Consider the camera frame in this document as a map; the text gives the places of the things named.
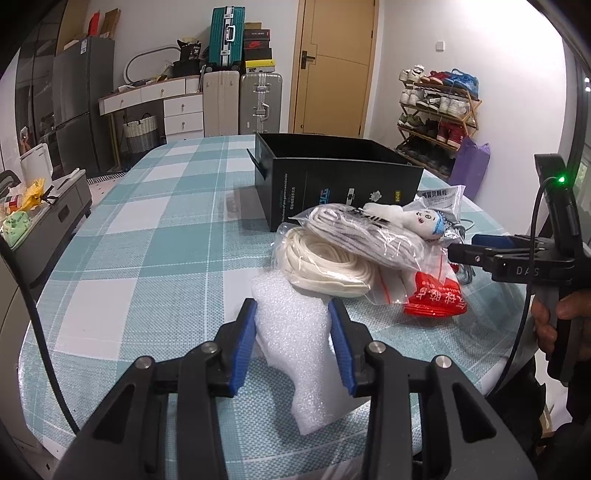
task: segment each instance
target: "refrigerator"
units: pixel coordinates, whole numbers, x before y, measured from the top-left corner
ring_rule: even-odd
[[[83,168],[93,176],[115,165],[108,119],[99,113],[99,98],[113,91],[114,52],[110,38],[86,37],[56,55],[53,103],[65,175]]]

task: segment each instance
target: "red object on refrigerator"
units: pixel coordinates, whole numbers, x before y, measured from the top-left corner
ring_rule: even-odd
[[[99,34],[100,11],[92,15],[90,22],[88,22],[89,37],[96,37]]]

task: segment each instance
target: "laundry basket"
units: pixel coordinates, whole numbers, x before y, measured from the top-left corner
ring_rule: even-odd
[[[130,153],[143,153],[160,146],[158,121],[155,116],[123,124]]]

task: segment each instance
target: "blue gripper pad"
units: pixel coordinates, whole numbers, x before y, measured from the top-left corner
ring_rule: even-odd
[[[480,235],[472,237],[472,245],[490,248],[515,248],[515,243],[508,235]]]
[[[335,348],[336,362],[339,366],[340,379],[343,385],[348,390],[349,395],[355,396],[357,385],[353,376],[353,355],[333,302],[334,300],[331,300],[329,303],[329,313],[332,321],[330,325],[330,336]]]
[[[244,379],[246,378],[246,371],[248,370],[248,363],[251,359],[256,336],[255,313],[256,302],[253,300],[246,312],[244,328],[232,355],[232,378],[229,383],[232,395],[236,395],[238,389],[244,385]]]

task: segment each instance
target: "checkered tablecloth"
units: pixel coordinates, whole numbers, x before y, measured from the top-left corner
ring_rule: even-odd
[[[95,208],[66,249],[38,303],[57,378],[82,425],[130,363],[183,356],[234,320],[250,279],[270,267],[269,232],[254,188],[247,148],[254,137],[183,141],[151,151]],[[443,182],[427,172],[423,188]],[[502,228],[465,200],[469,233]],[[419,319],[398,306],[347,300],[353,320],[403,355],[452,357],[481,390],[490,390],[515,336],[523,292],[478,271],[463,290],[468,313]],[[41,364],[33,332],[22,347],[19,375],[29,428],[60,457],[73,434]],[[218,403],[230,479],[306,480],[354,476],[361,463],[369,404],[328,427],[300,436],[290,414],[288,377],[255,356],[244,387]],[[169,425],[174,425],[174,397]],[[413,407],[419,445],[418,407]],[[167,477],[175,478],[168,433]]]

